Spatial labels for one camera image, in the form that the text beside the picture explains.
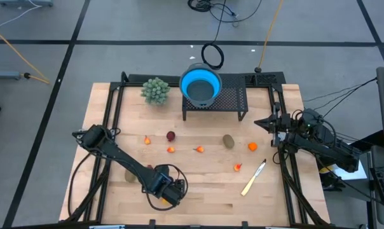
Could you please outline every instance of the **black metal rack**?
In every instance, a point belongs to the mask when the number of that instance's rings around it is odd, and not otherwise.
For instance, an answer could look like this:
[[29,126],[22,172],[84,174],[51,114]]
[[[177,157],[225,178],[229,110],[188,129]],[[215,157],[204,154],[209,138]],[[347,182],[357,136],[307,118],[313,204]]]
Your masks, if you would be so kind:
[[245,74],[219,74],[222,89],[207,108],[198,108],[185,97],[182,97],[182,118],[186,120],[187,111],[237,111],[238,121],[242,121],[249,111],[245,90]]
[[[275,105],[275,98],[274,93],[276,92],[278,95],[278,101],[280,103],[281,112],[286,113],[286,106],[284,101],[284,95],[282,91],[282,84],[285,83],[284,74],[282,72],[276,72],[276,73],[247,73],[247,74],[238,74],[240,77],[243,77],[245,80],[245,87],[246,88],[265,88],[268,90],[268,95],[270,96],[270,109],[273,108]],[[159,77],[162,80],[166,81],[170,87],[178,87],[179,86],[179,79],[178,76],[155,76],[155,75],[141,75],[141,74],[130,74],[128,77],[127,75],[122,72],[121,74],[121,81],[120,82],[112,82],[110,84],[109,89],[109,95],[107,96],[107,102],[106,102],[106,110],[104,113],[104,119],[103,119],[103,125],[108,125],[108,119],[111,112],[111,107],[113,105],[113,95],[115,91],[118,91],[118,98],[116,102],[116,109],[114,112],[114,118],[112,126],[113,128],[117,127],[118,124],[118,117],[120,114],[120,108],[121,108],[121,101],[123,97],[123,91],[125,87],[141,87],[144,82],[146,82],[150,78]],[[278,151],[278,157],[280,159],[280,167],[281,171],[283,173],[283,170],[287,169],[286,162],[284,160],[284,152]],[[301,194],[301,183],[299,180],[299,173],[298,173],[298,166],[296,163],[295,154],[290,154],[290,162],[291,162],[291,169],[292,169],[292,176],[294,180],[294,184],[296,187],[298,187],[298,190]],[[104,183],[102,185],[101,191],[100,191],[100,197],[99,202],[97,206],[97,215],[95,221],[90,221],[90,211],[92,210],[92,201],[89,202],[85,215],[82,222],[75,222],[75,221],[63,221],[58,224],[51,224],[51,225],[36,225],[36,226],[23,226],[23,227],[16,227],[16,228],[89,228],[88,225],[101,225],[100,222],[102,220],[103,215],[103,209],[106,199],[106,190],[107,190],[107,182],[108,182],[108,175],[109,175],[109,169],[110,169],[111,161],[107,161],[104,168],[103,168],[103,176],[107,175],[107,179],[103,177]],[[91,185],[90,188],[92,188],[98,179],[98,171],[100,169],[100,159],[96,158],[95,164],[93,167],[93,174],[91,178]],[[326,229],[332,229],[332,228],[343,228],[343,227],[337,227],[333,225],[310,225],[308,224],[307,215],[304,206],[298,202],[299,207],[299,214],[301,217],[301,222],[297,223],[295,221],[295,215],[294,215],[294,207],[292,204],[292,197],[291,197],[291,190],[289,188],[288,182],[283,179],[284,184],[284,195],[285,195],[285,201],[287,204],[287,213],[289,218],[289,224],[291,228],[326,228]],[[249,226],[249,223],[246,221],[242,222],[241,226],[204,226],[204,225],[156,225],[155,219],[150,219],[150,222],[148,225],[125,225],[124,222],[122,224],[122,228],[148,228],[148,229],[154,229],[154,228],[176,228],[176,229],[182,229],[182,228],[199,228],[199,229],[215,229],[215,228],[233,228],[233,229],[265,229],[265,226]]]

